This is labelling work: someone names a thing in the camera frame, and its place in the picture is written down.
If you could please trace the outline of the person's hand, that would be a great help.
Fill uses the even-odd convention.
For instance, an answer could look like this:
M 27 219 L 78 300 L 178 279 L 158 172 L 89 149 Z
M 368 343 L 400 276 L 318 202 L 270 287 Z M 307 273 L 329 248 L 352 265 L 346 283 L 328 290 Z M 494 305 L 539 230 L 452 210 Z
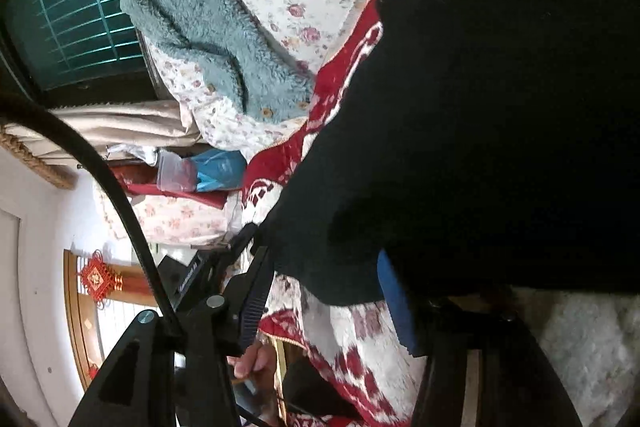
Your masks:
M 256 340 L 240 357 L 228 357 L 234 377 L 250 381 L 262 400 L 260 418 L 270 426 L 279 425 L 278 403 L 274 390 L 277 353 L 270 343 Z

